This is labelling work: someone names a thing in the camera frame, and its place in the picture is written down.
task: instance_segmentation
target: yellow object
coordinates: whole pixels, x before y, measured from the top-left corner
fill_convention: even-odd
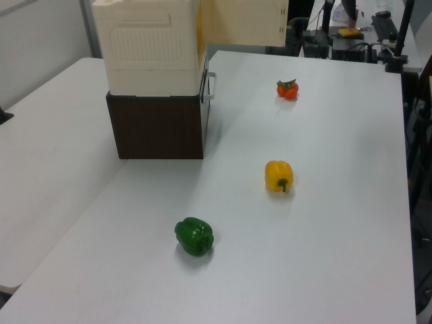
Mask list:
[[[342,35],[343,38],[352,38],[360,36],[362,33],[356,28],[342,28],[338,30],[339,34]]]
[[[265,166],[265,185],[271,191],[286,192],[294,182],[291,165],[285,161],[270,161]]]

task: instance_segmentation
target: green bell pepper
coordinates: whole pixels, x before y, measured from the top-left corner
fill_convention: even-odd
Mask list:
[[[196,257],[206,254],[215,240],[210,225],[194,217],[177,223],[174,232],[183,249]]]

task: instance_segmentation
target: pepper stem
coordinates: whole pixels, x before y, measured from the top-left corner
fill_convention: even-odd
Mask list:
[[[287,179],[280,179],[278,182],[277,182],[277,185],[278,186],[281,186],[283,189],[282,189],[282,191],[283,192],[286,192],[286,185],[287,185],[287,183],[288,183],[288,180]]]

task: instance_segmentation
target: bell pepper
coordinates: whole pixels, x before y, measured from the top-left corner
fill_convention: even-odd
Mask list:
[[[183,249],[196,257],[206,254],[215,240],[210,225],[194,217],[177,223],[174,232]]]
[[[286,192],[294,182],[291,165],[285,161],[270,161],[265,166],[265,184],[271,191]]]

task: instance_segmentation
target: cable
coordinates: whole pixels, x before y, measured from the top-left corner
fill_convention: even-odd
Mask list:
[[[426,273],[426,275],[422,278],[422,280],[420,280],[420,282],[414,289],[414,293],[418,292],[418,290],[421,288],[421,286],[425,283],[425,281],[427,280],[427,278],[429,278],[430,275],[432,275],[432,269],[429,270],[428,273]]]
[[[317,37],[318,33],[318,23],[319,23],[319,16],[321,15],[321,12],[323,11],[324,6],[321,8],[321,10],[318,13],[318,19],[317,19],[317,27],[315,28],[315,37]]]
[[[308,23],[308,26],[306,26],[306,29],[309,27],[310,24],[312,24],[312,23],[314,22],[315,19],[318,18],[318,16],[321,14],[321,12],[323,11],[323,9],[324,9],[324,5],[323,5],[323,6],[321,7],[321,9],[318,11],[318,14],[315,16],[315,18],[313,18],[313,19]]]
[[[427,233],[426,227],[423,225],[423,223],[420,221],[420,219],[417,217],[416,213],[412,213],[412,216],[414,216],[414,218],[417,220],[418,224],[420,224],[421,228],[423,229],[425,236],[428,240],[431,239],[431,237],[429,236],[429,234]]]

